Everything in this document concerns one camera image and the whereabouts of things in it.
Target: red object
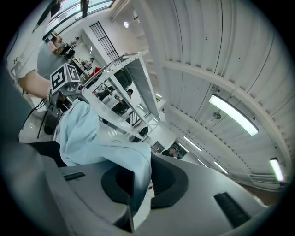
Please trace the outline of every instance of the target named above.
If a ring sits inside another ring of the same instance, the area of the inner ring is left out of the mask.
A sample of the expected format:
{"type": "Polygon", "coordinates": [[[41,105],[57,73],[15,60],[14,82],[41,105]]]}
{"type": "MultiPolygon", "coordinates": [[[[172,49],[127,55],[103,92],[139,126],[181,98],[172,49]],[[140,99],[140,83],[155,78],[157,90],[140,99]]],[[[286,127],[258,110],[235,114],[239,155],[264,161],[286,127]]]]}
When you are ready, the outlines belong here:
{"type": "Polygon", "coordinates": [[[94,68],[94,72],[92,72],[91,74],[90,74],[90,77],[92,77],[94,74],[96,74],[97,72],[99,72],[100,71],[100,67],[95,67],[94,68]]]}

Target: fluorescent light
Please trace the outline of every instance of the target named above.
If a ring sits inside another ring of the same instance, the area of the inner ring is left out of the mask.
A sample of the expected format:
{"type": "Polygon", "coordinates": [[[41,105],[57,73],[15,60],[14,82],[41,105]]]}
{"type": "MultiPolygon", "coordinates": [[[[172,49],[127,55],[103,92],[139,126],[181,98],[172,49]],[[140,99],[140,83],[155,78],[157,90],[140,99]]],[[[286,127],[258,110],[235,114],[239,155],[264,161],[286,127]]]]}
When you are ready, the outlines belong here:
{"type": "Polygon", "coordinates": [[[183,145],[181,145],[180,143],[178,143],[179,144],[179,146],[181,146],[187,153],[189,153],[189,151],[183,146],[183,145]]]}
{"type": "Polygon", "coordinates": [[[199,162],[201,162],[205,167],[208,168],[208,166],[206,166],[200,159],[198,159],[199,162]]]}
{"type": "Polygon", "coordinates": [[[275,171],[277,180],[279,182],[284,181],[283,173],[282,173],[282,170],[281,170],[278,160],[276,158],[272,158],[269,160],[269,162],[271,163],[271,166],[272,166],[273,170],[275,171]]]}
{"type": "Polygon", "coordinates": [[[186,136],[184,136],[184,139],[188,141],[191,145],[193,145],[196,149],[198,149],[200,152],[202,151],[197,145],[195,145],[191,140],[189,140],[186,136]]]}
{"type": "Polygon", "coordinates": [[[225,174],[228,174],[228,172],[224,169],[224,168],[222,168],[222,166],[220,165],[220,164],[218,164],[218,162],[217,161],[214,161],[214,163],[225,173],[225,174]]]}
{"type": "Polygon", "coordinates": [[[251,136],[258,133],[258,128],[243,113],[224,99],[212,94],[209,102],[237,121],[251,136]]]}

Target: towel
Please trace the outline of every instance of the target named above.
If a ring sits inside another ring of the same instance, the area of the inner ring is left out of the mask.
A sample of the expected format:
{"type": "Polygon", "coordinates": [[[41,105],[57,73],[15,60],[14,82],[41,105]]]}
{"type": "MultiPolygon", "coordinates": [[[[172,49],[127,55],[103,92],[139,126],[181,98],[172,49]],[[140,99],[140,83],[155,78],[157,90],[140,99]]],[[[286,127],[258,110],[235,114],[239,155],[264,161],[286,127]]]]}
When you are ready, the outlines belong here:
{"type": "Polygon", "coordinates": [[[67,166],[110,160],[134,172],[134,192],[146,193],[151,179],[151,148],[147,143],[105,142],[91,105],[76,99],[58,125],[56,142],[67,166]]]}

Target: black cable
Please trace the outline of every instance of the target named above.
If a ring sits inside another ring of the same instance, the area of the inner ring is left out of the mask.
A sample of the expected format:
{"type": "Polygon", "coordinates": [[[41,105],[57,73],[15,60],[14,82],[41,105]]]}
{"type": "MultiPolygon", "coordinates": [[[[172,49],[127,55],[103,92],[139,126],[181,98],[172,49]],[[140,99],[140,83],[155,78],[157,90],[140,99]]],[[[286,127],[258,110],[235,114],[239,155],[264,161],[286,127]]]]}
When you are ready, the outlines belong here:
{"type": "Polygon", "coordinates": [[[47,112],[48,112],[48,110],[46,110],[45,115],[44,115],[44,117],[43,117],[43,120],[42,120],[42,122],[41,122],[41,125],[40,125],[40,128],[39,128],[39,132],[38,132],[38,135],[37,135],[37,139],[39,139],[39,135],[40,135],[40,132],[41,132],[41,128],[42,128],[42,125],[43,125],[43,123],[44,123],[44,120],[45,120],[45,117],[46,117],[46,115],[47,115],[47,112]]]}
{"type": "Polygon", "coordinates": [[[44,107],[44,105],[46,104],[47,99],[44,99],[42,106],[39,106],[36,110],[39,110],[40,108],[44,107]]]}
{"type": "Polygon", "coordinates": [[[36,109],[38,110],[38,109],[40,109],[42,106],[45,105],[45,104],[43,104],[43,105],[41,106],[41,104],[44,102],[44,100],[45,100],[45,98],[42,99],[41,102],[29,112],[27,118],[26,118],[25,121],[24,121],[24,124],[26,123],[27,119],[30,117],[30,115],[33,113],[34,110],[36,110],[36,109]]]}

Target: window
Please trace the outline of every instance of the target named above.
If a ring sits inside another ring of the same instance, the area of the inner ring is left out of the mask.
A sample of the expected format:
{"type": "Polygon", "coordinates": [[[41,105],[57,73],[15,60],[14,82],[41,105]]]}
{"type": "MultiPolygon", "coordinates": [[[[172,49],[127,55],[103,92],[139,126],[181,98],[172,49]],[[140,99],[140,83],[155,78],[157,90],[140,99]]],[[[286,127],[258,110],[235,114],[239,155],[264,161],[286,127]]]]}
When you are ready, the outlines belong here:
{"type": "Polygon", "coordinates": [[[89,2],[87,13],[95,12],[101,8],[109,7],[112,4],[112,1],[105,2],[102,0],[91,0],[90,2],[89,2]]]}

